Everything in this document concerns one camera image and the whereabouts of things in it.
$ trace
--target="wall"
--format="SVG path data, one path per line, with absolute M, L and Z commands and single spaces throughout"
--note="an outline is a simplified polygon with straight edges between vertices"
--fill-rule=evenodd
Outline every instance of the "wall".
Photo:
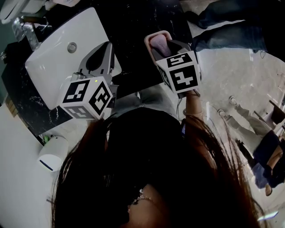
M 3 3 L 5 0 L 0 0 L 0 8 L 2 8 Z M 16 42 L 14 33 L 12 31 L 12 24 L 2 24 L 0 22 L 0 53 L 3 52 L 7 46 L 7 44 Z M 3 61 L 0 60 L 0 76 L 2 75 L 5 69 L 5 64 Z M 2 77 L 0 77 L 0 103 L 3 103 L 3 100 L 7 94 L 7 90 L 4 86 L 2 81 Z
M 3 228 L 49 227 L 46 202 L 53 177 L 37 163 L 42 145 L 23 122 L 0 107 L 0 224 Z

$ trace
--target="dark shirt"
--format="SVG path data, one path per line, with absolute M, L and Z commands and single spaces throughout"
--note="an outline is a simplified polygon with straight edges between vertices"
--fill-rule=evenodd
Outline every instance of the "dark shirt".
M 267 179 L 271 187 L 276 187 L 277 185 L 284 182 L 285 179 L 285 156 L 283 156 L 273 168 L 273 174 L 271 175 L 271 168 L 267 165 L 271 155 L 274 153 L 277 146 L 285 151 L 285 142 L 280 143 L 277 135 L 271 130 L 262 139 L 261 143 L 258 145 L 253 153 L 253 157 L 262 165 L 265 169 L 263 176 Z
M 267 52 L 285 62 L 283 34 L 285 2 L 261 0 L 260 3 L 259 13 Z

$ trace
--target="necklace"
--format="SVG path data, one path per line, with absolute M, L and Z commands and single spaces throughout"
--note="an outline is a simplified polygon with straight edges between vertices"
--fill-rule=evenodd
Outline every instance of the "necklace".
M 136 205 L 138 203 L 138 201 L 140 200 L 149 200 L 150 202 L 152 202 L 152 199 L 150 197 L 146 197 L 143 195 L 143 189 L 139 190 L 139 197 L 136 198 L 131 205 Z

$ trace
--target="marble countertop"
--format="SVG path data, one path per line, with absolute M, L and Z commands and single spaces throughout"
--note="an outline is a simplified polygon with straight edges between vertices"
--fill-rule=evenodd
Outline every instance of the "marble countertop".
M 82 0 L 72 8 L 57 5 L 45 16 L 56 29 L 88 7 L 96 9 L 122 68 L 122 73 L 113 78 L 114 84 L 120 85 L 118 98 L 163 82 L 145 47 L 145 36 L 167 30 L 173 39 L 192 42 L 179 0 Z M 41 34 L 41 38 L 44 40 L 48 35 Z M 20 116 L 38 136 L 71 117 L 60 107 L 54 110 L 46 107 L 24 67 L 31 53 L 26 38 L 11 44 L 8 56 L 13 58 L 2 78 Z

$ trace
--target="floor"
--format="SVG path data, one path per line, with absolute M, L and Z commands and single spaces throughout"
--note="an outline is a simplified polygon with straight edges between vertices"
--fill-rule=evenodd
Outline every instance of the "floor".
M 181 1 L 184 11 L 192 10 L 196 13 L 202 12 L 212 1 L 190 0 Z M 189 23 L 192 35 L 195 37 L 203 32 L 202 29 Z M 252 53 L 248 49 L 217 49 L 203 50 L 198 53 L 199 65 L 202 74 L 202 88 L 200 89 L 201 100 L 205 122 L 211 126 L 216 135 L 220 135 L 223 142 L 227 144 L 225 126 L 218 116 L 217 110 L 222 108 L 231 114 L 244 127 L 250 129 L 249 124 L 239 116 L 228 102 L 228 98 L 234 95 L 238 102 L 251 112 L 256 111 L 264 116 L 270 111 L 269 100 L 278 106 L 285 92 L 285 63 L 279 59 L 264 53 Z M 168 87 L 162 85 L 176 109 L 178 98 Z M 185 108 L 185 99 L 179 106 L 180 118 Z M 49 131 L 49 134 L 65 136 L 72 148 L 84 134 L 86 122 L 80 124 L 77 120 L 68 121 Z M 280 197 L 285 195 L 284 186 L 274 189 L 270 197 L 266 197 L 263 190 L 258 190 L 254 184 L 254 178 L 246 166 L 246 172 L 252 192 L 256 200 L 264 209 L 270 209 L 280 204 Z

